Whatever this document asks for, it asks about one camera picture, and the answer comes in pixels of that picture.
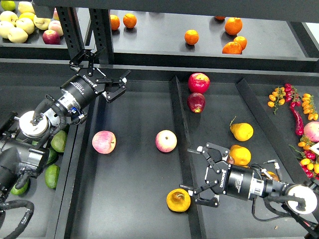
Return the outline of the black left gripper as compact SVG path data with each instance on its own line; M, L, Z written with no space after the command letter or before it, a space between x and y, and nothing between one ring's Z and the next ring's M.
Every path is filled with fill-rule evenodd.
M69 66L77 74L64 83L60 89L64 94L70 94L80 108L89 105L94 99L102 95L107 103L111 103L125 93L127 76L131 70L127 70L119 78L110 78L94 68L99 56L106 50L105 47L96 52L82 49L69 62ZM80 64L88 62L86 69L80 68Z

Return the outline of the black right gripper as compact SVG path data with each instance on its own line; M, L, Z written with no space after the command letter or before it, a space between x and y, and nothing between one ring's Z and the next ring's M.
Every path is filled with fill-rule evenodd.
M208 163L203 184L179 184L197 205L219 207L221 194L245 201L254 198L250 192L254 171L228 164L228 148L207 142L204 146L198 146L197 149L188 148L187 151L202 155Z

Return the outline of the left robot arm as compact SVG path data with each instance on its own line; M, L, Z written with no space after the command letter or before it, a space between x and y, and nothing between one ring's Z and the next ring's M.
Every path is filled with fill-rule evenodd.
M68 125L83 123L87 117L84 108L98 96L111 103L126 91L131 71L116 78L107 76L95 64L100 54L100 51L80 50L69 62L76 74L60 87L59 99L46 95L35 110L21 116L12 112L1 122L0 221L4 221L8 210L26 209L17 227L6 238L18 238L34 213L31 201L8 201L7 198L13 188L23 188L30 178L37 178L43 172L53 137Z

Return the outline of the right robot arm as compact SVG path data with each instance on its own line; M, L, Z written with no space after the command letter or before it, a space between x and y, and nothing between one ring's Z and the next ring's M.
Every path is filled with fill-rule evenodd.
M318 207L317 179L307 185L276 181L260 166L244 167L229 163L230 150L210 142L187 151L202 155L208 163L202 186L180 185L196 204L217 208L220 195L244 201L255 201L260 197L277 219L291 217L306 229L307 239L319 237L319 225L302 217L313 213Z

